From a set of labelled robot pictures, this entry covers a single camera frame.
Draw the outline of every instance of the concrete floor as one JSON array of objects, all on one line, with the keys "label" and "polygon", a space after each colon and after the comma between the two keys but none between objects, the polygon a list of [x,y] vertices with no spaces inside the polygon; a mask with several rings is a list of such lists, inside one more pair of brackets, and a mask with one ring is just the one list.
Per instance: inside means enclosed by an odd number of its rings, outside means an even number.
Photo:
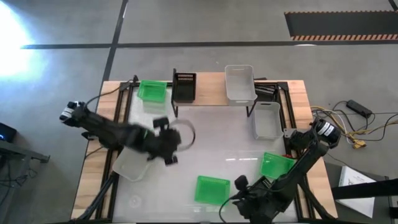
[{"label": "concrete floor", "polygon": [[[50,154],[39,175],[14,196],[8,223],[67,221],[87,142],[62,125],[68,101],[98,94],[109,49],[18,50],[21,44],[111,43],[122,0],[0,1],[0,122],[17,143]],[[137,0],[127,5],[119,42],[289,40],[284,11],[391,10],[387,0],[194,1]],[[373,112],[398,111],[398,45],[118,49],[110,80],[170,79],[172,68],[223,71],[250,64],[256,77],[305,80],[312,105],[354,99]],[[381,124],[391,114],[379,114]],[[353,125],[364,119],[350,115]],[[398,177],[395,136],[353,150],[345,141],[330,153],[366,172]],[[382,133],[370,136],[378,138]],[[326,156],[326,161],[335,162]]]}]

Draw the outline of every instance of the transparent bin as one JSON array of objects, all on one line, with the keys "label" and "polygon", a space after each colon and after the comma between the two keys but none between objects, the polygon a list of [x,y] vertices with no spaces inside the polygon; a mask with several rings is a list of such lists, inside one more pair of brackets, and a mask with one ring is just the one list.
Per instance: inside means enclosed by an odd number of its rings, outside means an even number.
[{"label": "transparent bin", "polygon": [[280,105],[275,102],[257,102],[252,112],[253,135],[259,140],[281,138]]},{"label": "transparent bin", "polygon": [[251,65],[227,65],[225,87],[228,105],[252,106],[257,98]]}]

